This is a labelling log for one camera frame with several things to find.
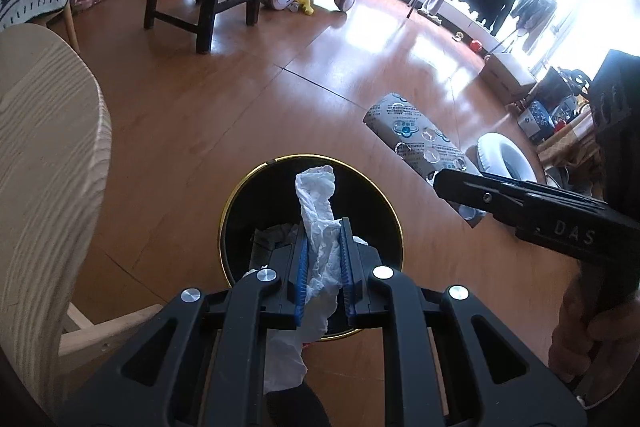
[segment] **cardboard box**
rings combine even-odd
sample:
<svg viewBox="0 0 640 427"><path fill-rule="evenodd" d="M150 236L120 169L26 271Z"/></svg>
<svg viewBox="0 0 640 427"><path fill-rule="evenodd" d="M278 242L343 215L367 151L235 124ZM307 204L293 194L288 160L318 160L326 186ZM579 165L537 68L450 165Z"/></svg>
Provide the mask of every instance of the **cardboard box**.
<svg viewBox="0 0 640 427"><path fill-rule="evenodd" d="M536 85L535 77L510 53L491 55L480 77L503 105L522 100Z"/></svg>
<svg viewBox="0 0 640 427"><path fill-rule="evenodd" d="M430 185L442 169L479 174L471 160L398 93L385 95L367 111L363 122ZM482 210L449 204L471 227L486 215Z"/></svg>

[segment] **hand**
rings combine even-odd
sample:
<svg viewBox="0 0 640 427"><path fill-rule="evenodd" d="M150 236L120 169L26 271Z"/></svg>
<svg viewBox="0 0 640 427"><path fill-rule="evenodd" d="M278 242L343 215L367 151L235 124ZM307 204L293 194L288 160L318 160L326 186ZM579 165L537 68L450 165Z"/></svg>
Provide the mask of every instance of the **hand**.
<svg viewBox="0 0 640 427"><path fill-rule="evenodd" d="M640 351L640 293L626 303L602 312L588 325L582 322L584 304L577 278L562 299L558 326L549 348L549 369L561 380L572 381L591 365L588 352L596 341L613 341L610 357L596 375L590 402L599 401L616 390L628 375Z"/></svg>

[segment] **small toy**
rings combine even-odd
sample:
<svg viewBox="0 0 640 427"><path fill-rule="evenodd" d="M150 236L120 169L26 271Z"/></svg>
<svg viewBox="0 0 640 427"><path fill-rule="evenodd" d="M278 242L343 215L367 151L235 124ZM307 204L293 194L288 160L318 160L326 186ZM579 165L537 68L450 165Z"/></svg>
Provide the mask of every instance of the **small toy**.
<svg viewBox="0 0 640 427"><path fill-rule="evenodd" d="M305 13L305 15L314 14L314 9L311 6L311 0L296 0L296 2L300 5L300 8L302 8L302 11Z"/></svg>
<svg viewBox="0 0 640 427"><path fill-rule="evenodd" d="M474 53L478 53L482 49L482 42L480 41L471 41L469 42L469 49Z"/></svg>

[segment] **floor board seam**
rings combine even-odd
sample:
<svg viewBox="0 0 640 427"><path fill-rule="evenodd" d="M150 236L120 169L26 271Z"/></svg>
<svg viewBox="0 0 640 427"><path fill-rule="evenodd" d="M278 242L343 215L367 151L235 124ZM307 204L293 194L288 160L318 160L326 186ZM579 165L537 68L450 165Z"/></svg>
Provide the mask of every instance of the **floor board seam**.
<svg viewBox="0 0 640 427"><path fill-rule="evenodd" d="M139 283L140 285L142 285L143 288L145 288L146 290L148 290L149 292L151 292L154 297L157 297L158 299L160 299L160 301L163 304L167 303L167 300L164 299L163 297L159 296L156 292L154 292L151 288L149 288L149 286L147 286L145 283L143 283L140 279L138 279L136 276L133 275L132 271L133 268L130 271L127 271L123 266L120 265L120 263L118 263L118 261L116 261L113 257L111 257L111 255L109 255L108 252L104 252L106 254L106 256L111 259L113 261L113 264L115 264L118 268L120 268L124 273L126 273L127 275L129 275L135 282Z"/></svg>
<svg viewBox="0 0 640 427"><path fill-rule="evenodd" d="M217 139L217 140L216 140L216 141L211 145L211 147L210 147L206 152L204 152L204 153L202 154L202 158L201 158L201 159L200 159L200 161L199 161L199 162L194 166L193 171L191 171L191 174L189 174L189 177L187 178L187 181L186 181L185 186L187 186L187 185L189 185L189 183L191 183L191 179L192 179L192 177L193 177L193 174L194 174L195 172L197 172L197 171L198 171L198 169L200 169L200 166L204 163L204 161L206 160L206 158L207 158L207 156L209 155L209 153L210 153L213 149L215 149L215 148L216 148L216 145L218 145L218 143L220 142L220 140L222 140L222 139L223 139L223 137L225 137L225 136L226 136L226 133L228 133L228 132L233 128L233 126L235 126L235 124L236 124L236 123L237 123L237 122L242 118L242 115L244 115L244 114L247 112L247 110L249 110L249 108L251 108L251 107L252 107L252 105L254 105L255 101L256 101L256 100L258 100L258 98L260 98L260 97L261 97L261 95L264 93L264 91L265 91L269 86L271 86L271 83L272 83L272 82L273 82L273 81L274 81L274 80L275 80L275 79L276 79L276 78L277 78L277 77L282 73L282 71L284 71L284 68L283 68L283 67L278 66L277 64L274 64L274 66L276 66L277 68L280 68L280 70L279 70L276 74L274 74L274 75L273 75L273 77L271 77L271 78L270 78L269 82L267 82L267 83L265 84L265 86L260 90L260 92L255 96L255 98L254 98L253 100L251 100L251 101L246 105L246 107L245 107L245 108L240 112L240 114L239 114L239 115L236 117L236 119L231 123L231 125L229 125L229 126L225 129L225 132L224 132L224 133L222 133L222 134L220 135L220 137L219 137L219 138L218 138L218 139ZM157 225L152 229L152 232L153 232L153 230L155 230L155 229L156 229L156 228L157 228L157 227L162 223L162 220L163 220L163 219L164 219L164 216L162 216L162 218L160 219L160 221L158 222L158 224L157 224ZM131 266L131 271L132 271L132 272L133 272L133 270L135 270L135 269L136 269L136 266L138 265L138 263L139 263L139 261L140 261L140 258L142 257L142 253L143 253L143 251L145 250L146 245L148 245L148 241L145 243L144 247L142 247L142 249L140 250L140 253L139 253L139 254L138 254L138 256L136 257L136 260L135 260L135 261L134 261L134 263L132 264L132 266Z"/></svg>
<svg viewBox="0 0 640 427"><path fill-rule="evenodd" d="M453 94L453 86L451 85L451 78L453 75L449 76L447 82L449 83L449 92L451 93L451 100L453 100L453 120L456 122L456 135L458 136L458 143L456 143L456 147L460 147L460 124L458 123L458 112L457 112L457 104L456 97Z"/></svg>
<svg viewBox="0 0 640 427"><path fill-rule="evenodd" d="M307 82L313 84L314 86L318 86L321 87L322 89L324 89L325 91L330 92L331 94L334 94L335 96L343 99L345 102L349 102L353 105L355 105L356 107L359 107L361 109L367 110L366 108L362 107L359 103L353 102L353 100L349 100L348 98L345 98L344 96L342 96L341 94L332 91L331 89L329 89L328 87L324 87L322 84L318 84L312 80L310 80L309 78L306 78L304 76L302 76L301 74L297 74L295 71L291 71L291 70L287 70L287 68L282 68L284 71L287 71L287 73L291 73L291 74L295 74L297 77L302 78L302 80L306 80Z"/></svg>

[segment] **wooden floor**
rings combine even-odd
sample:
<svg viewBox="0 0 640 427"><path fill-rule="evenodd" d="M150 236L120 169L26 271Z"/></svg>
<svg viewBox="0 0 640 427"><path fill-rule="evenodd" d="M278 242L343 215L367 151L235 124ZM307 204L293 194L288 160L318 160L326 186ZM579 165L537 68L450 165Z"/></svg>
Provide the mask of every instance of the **wooden floor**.
<svg viewBox="0 0 640 427"><path fill-rule="evenodd" d="M218 223L231 190L269 158L319 153L354 166L386 194L415 282L468 286L546 361L575 263L516 240L491 217L470 229L362 123L393 90L460 149L496 131L535 162L514 119L477 78L482 60L420 16L406 20L398 0L357 0L348 15L318 2L330 10L263 10L254 28L244 25L244 7L227 11L216 18L207 56L174 26L156 21L145 32L145 0L107 0L76 16L82 58L111 113L113 155L74 303L96 322L185 287L222 290ZM196 18L192 0L159 0L159 9ZM314 344L304 357L334 427L383 424L380 331Z"/></svg>

